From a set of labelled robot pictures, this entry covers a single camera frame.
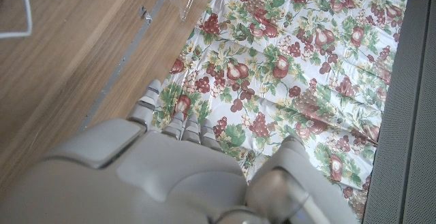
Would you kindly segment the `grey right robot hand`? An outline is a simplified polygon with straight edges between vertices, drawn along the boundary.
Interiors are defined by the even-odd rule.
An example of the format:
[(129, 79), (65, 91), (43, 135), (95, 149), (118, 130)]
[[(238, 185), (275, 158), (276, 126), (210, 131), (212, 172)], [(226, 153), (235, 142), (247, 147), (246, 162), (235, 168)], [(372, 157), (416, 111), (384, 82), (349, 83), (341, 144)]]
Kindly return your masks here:
[(161, 84), (126, 119), (55, 146), (1, 199), (2, 223), (353, 223), (355, 214), (288, 136), (247, 180), (208, 120), (150, 128)]

